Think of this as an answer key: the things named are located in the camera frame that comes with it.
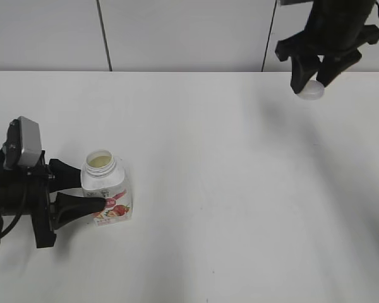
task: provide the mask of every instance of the white bottle cap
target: white bottle cap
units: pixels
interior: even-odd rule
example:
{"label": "white bottle cap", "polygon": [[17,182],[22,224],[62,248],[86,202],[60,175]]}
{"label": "white bottle cap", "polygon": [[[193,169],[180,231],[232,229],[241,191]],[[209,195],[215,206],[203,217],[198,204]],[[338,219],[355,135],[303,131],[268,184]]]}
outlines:
{"label": "white bottle cap", "polygon": [[309,80],[303,90],[298,94],[298,97],[303,100],[318,100],[324,96],[324,85],[319,81]]}

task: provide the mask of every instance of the table surface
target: table surface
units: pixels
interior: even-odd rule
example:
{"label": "table surface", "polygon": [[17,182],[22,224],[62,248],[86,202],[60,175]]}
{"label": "table surface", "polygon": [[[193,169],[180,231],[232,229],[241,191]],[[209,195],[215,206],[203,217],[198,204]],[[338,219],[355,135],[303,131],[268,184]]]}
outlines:
{"label": "table surface", "polygon": [[318,101],[289,73],[0,72],[9,121],[47,159],[107,148],[129,165],[129,222],[83,218],[0,248],[0,302],[379,302],[379,73]]}

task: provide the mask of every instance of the plastic bottle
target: plastic bottle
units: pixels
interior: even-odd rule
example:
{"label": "plastic bottle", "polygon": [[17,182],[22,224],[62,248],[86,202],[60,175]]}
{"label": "plastic bottle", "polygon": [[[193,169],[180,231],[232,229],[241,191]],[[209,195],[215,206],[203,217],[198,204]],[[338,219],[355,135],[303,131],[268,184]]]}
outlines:
{"label": "plastic bottle", "polygon": [[94,214],[97,226],[125,221],[132,216],[132,194],[126,170],[120,158],[107,150],[90,153],[81,168],[84,197],[103,197],[105,208]]}

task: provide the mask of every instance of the bottle label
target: bottle label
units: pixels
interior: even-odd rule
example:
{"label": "bottle label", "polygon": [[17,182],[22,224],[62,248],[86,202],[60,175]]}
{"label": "bottle label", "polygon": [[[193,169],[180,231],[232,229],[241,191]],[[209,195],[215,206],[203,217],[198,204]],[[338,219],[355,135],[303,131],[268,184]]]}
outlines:
{"label": "bottle label", "polygon": [[83,193],[86,197],[100,197],[106,200],[105,208],[93,214],[96,226],[129,220],[132,216],[132,195],[127,179],[114,187],[95,191],[83,190]]}

